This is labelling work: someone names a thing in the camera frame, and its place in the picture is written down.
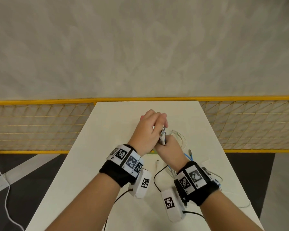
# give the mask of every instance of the gray wall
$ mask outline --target gray wall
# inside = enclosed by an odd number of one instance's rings
[[[0,100],[289,94],[289,0],[0,0]]]

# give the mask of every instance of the tabletop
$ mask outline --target tabletop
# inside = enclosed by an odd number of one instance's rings
[[[184,152],[188,153],[188,149],[191,149],[197,163],[203,163],[209,171],[223,178],[222,190],[236,206],[245,207],[249,204],[249,199],[198,101],[98,102],[26,230],[45,230],[94,178],[110,152],[117,145],[128,142],[140,116],[149,109],[167,114],[169,128],[166,131],[174,129],[185,137]],[[144,168],[153,176],[165,166],[158,155],[145,155],[143,159]],[[157,176],[156,183],[161,190],[174,185],[166,171]],[[127,187],[128,185],[124,186],[119,195]],[[200,213],[199,207],[191,202],[186,210]],[[251,205],[241,210],[262,227]],[[144,199],[126,194],[114,205],[106,230],[210,229],[203,218],[193,214],[187,214],[180,222],[170,222],[160,192],[150,183]]]

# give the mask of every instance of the black wire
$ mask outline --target black wire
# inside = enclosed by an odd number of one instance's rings
[[[158,171],[158,172],[156,173],[156,175],[158,175],[160,172],[162,172],[167,166],[168,166],[168,165],[166,165],[165,167],[163,167],[163,169],[161,169],[160,171]],[[158,188],[158,186],[157,186],[156,183],[155,183],[155,177],[156,177],[156,175],[155,175],[154,178],[153,178],[153,182],[154,182],[154,185],[156,186],[156,188],[161,192],[161,190]]]
[[[130,192],[130,191],[133,191],[133,189],[129,189],[129,190],[125,191],[122,195],[119,196],[119,198],[121,198],[123,195],[125,195],[127,192]],[[107,221],[108,221],[108,218],[105,222],[104,231],[106,229]]]
[[[199,213],[197,213],[197,212],[183,211],[183,213],[185,213],[185,214],[186,214],[186,213],[196,214],[196,215],[201,216],[202,218],[204,218],[203,215],[201,215],[201,214],[199,214]]]

